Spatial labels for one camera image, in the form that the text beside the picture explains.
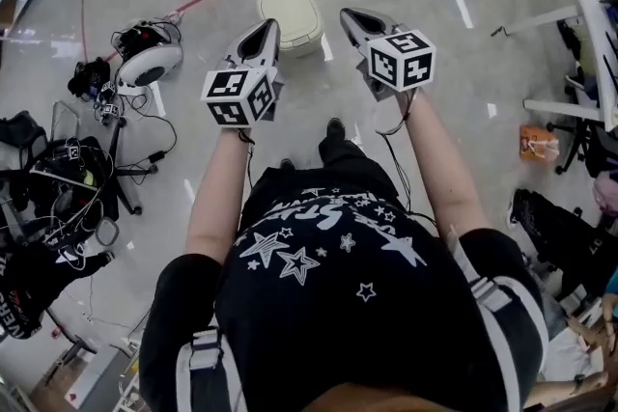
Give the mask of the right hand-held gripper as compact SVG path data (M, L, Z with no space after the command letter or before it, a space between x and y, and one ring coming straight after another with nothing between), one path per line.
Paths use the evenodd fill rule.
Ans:
M357 68L376 101L434 81L436 47L421 31L392 34L397 21L364 8L343 8L339 18L350 43L360 48Z

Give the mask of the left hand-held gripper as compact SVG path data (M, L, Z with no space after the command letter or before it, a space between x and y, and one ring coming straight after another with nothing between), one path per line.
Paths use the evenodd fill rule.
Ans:
M284 83L278 79L280 27L268 18L234 39L226 59L206 74L200 100L220 127L251 128L273 122ZM257 61L250 65L247 62Z

